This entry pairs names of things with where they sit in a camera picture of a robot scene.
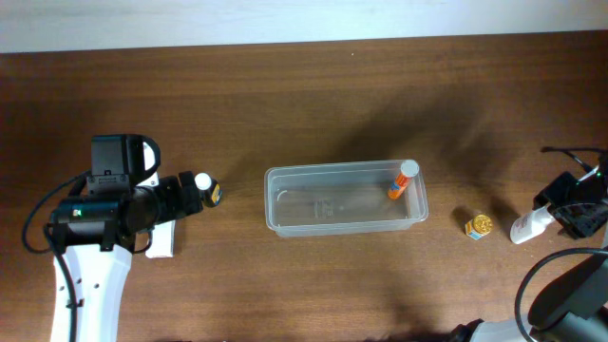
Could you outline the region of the white plastic bottle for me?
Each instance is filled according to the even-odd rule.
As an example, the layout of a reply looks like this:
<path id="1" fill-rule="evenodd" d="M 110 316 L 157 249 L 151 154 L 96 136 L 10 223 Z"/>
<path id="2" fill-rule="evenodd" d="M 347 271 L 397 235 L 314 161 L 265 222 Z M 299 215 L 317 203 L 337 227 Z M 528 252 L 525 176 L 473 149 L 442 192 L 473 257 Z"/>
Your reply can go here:
<path id="1" fill-rule="evenodd" d="M 542 234 L 555 221 L 548 207 L 543 206 L 517 218 L 511 226 L 510 239 L 515 244 L 524 243 Z"/>

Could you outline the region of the orange tube white cap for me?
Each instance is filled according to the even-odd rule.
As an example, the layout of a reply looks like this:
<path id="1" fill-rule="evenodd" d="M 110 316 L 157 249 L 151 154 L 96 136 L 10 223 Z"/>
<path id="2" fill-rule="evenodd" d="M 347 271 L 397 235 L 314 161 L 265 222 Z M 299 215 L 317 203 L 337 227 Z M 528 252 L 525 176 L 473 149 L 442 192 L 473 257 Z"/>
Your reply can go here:
<path id="1" fill-rule="evenodd" d="M 388 190 L 391 200 L 398 200 L 407 189 L 409 183 L 419 174 L 420 166 L 414 160 L 405 160 L 401 163 L 399 174 L 395 177 Z"/>

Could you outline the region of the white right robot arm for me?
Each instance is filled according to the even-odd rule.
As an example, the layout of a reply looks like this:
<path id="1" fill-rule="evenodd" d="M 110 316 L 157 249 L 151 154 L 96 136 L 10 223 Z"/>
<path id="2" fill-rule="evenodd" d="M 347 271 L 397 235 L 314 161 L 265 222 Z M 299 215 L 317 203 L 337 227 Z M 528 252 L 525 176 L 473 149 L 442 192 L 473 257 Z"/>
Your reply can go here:
<path id="1" fill-rule="evenodd" d="M 519 244 L 558 223 L 573 239 L 589 238 L 607 225 L 607 151 L 594 148 L 594 167 L 579 159 L 575 148 L 561 148 L 584 170 L 575 178 L 564 172 L 533 199 L 533 210 L 518 218 L 510 230 Z M 533 276 L 549 262 L 587 255 L 584 261 L 547 284 L 522 314 L 524 292 Z M 501 322 L 482 319 L 457 326 L 446 341 L 605 341 L 607 339 L 607 246 L 570 248 L 537 262 L 524 276 L 514 299 L 514 318 Z"/>

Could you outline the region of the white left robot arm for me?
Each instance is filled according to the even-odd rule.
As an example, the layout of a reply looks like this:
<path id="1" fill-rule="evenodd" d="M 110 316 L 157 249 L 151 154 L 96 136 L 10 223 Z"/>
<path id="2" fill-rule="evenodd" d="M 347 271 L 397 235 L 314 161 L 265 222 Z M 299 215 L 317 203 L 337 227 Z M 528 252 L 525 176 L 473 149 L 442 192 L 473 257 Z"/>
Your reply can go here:
<path id="1" fill-rule="evenodd" d="M 161 178 L 160 165 L 146 136 L 92 138 L 90 169 L 44 227 L 56 279 L 51 340 L 116 340 L 133 257 L 171 257 L 177 221 L 202 211 L 194 174 Z"/>

